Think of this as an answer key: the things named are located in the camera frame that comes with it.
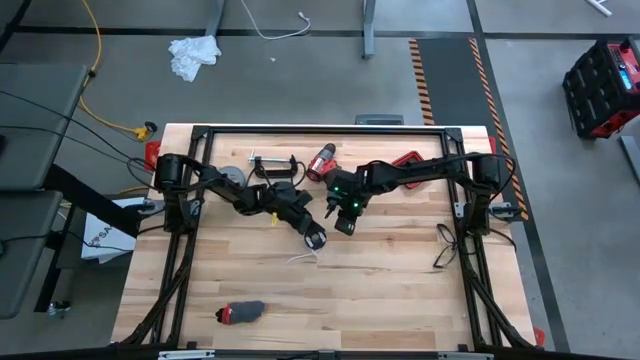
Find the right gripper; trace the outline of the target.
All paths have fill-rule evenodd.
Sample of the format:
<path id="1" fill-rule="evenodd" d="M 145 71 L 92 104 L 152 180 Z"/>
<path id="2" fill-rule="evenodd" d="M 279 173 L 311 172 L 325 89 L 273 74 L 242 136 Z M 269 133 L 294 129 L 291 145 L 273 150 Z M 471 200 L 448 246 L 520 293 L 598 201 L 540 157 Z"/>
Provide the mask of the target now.
<path id="1" fill-rule="evenodd" d="M 367 207 L 371 193 L 356 173 L 331 170 L 327 174 L 327 212 L 325 219 L 339 208 L 344 213 L 361 215 Z"/>

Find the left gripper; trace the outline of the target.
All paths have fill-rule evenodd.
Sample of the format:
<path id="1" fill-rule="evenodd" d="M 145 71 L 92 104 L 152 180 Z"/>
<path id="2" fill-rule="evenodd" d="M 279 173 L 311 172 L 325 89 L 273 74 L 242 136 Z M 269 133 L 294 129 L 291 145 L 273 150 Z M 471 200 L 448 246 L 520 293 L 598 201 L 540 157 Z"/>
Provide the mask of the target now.
<path id="1" fill-rule="evenodd" d="M 293 226 L 304 240 L 323 232 L 323 227 L 306 209 L 306 205 L 313 200 L 308 191 L 297 190 L 287 182 L 276 182 L 272 190 L 275 199 L 273 213 L 278 220 Z"/>

